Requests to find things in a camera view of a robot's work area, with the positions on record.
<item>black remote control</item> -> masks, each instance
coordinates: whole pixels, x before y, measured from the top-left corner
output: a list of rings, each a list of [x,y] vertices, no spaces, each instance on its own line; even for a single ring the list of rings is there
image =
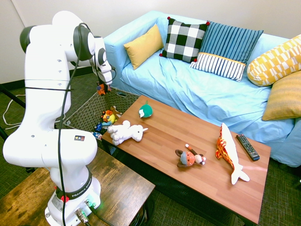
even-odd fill
[[[258,153],[255,151],[255,149],[250,144],[250,142],[245,137],[245,135],[244,134],[238,134],[238,135],[236,135],[236,137],[239,140],[239,142],[242,144],[242,146],[244,147],[244,149],[246,150],[246,152],[248,152],[248,154],[251,157],[251,159],[253,161],[259,160],[260,157],[259,157]]]

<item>wooden coffee table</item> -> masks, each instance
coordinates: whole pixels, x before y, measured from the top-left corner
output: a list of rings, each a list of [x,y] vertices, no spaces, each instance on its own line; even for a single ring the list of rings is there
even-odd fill
[[[140,118],[138,111],[146,101],[153,108],[153,115]],[[270,147],[249,139],[260,156],[258,161],[252,161],[235,138],[236,133],[232,132],[239,163],[250,177],[249,182],[239,179],[232,185],[232,167],[215,156],[219,126],[145,96],[140,96],[115,125],[122,124],[124,120],[129,120],[131,125],[140,124],[148,130],[143,133],[140,142],[128,139],[118,145],[119,149],[222,205],[242,218],[246,225],[259,223]],[[104,134],[103,140],[110,144],[112,141],[108,133]],[[184,169],[176,166],[179,157],[175,150],[187,151],[185,144],[206,157],[205,165]]]

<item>blue slipcover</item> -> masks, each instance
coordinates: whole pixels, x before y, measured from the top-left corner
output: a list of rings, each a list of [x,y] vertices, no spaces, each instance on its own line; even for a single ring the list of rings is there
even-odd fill
[[[262,121],[271,87],[252,84],[246,69],[242,81],[236,82],[189,68],[189,63],[180,60],[160,57],[162,50],[133,69],[123,45],[145,34],[154,24],[158,25],[165,44],[168,16],[187,24],[206,22],[151,11],[105,37],[108,61],[117,71],[112,86],[151,97],[218,126],[224,122],[231,131],[269,145],[271,158],[291,167],[300,166],[300,118]],[[262,34],[247,65],[286,40]]]

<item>yellow pillow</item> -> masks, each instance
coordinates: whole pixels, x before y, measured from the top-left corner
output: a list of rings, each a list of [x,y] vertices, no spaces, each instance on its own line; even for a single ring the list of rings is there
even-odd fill
[[[269,86],[301,70],[301,34],[254,59],[248,66],[249,80],[257,86]]]
[[[301,117],[301,71],[292,73],[273,84],[262,120]]]
[[[155,24],[149,31],[139,38],[124,44],[127,54],[130,57],[134,70],[139,67],[147,58],[163,48],[163,42],[158,26]]]

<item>baseboard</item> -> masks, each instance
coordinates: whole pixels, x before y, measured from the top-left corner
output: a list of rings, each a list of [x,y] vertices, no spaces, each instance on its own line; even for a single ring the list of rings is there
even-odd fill
[[[73,71],[74,70],[69,70],[70,76],[72,75]],[[91,74],[91,73],[93,73],[92,67],[82,67],[76,70],[74,77],[85,75],[85,74]],[[18,81],[3,83],[2,85],[7,90],[21,89],[25,87],[25,81],[24,79],[22,79]]]

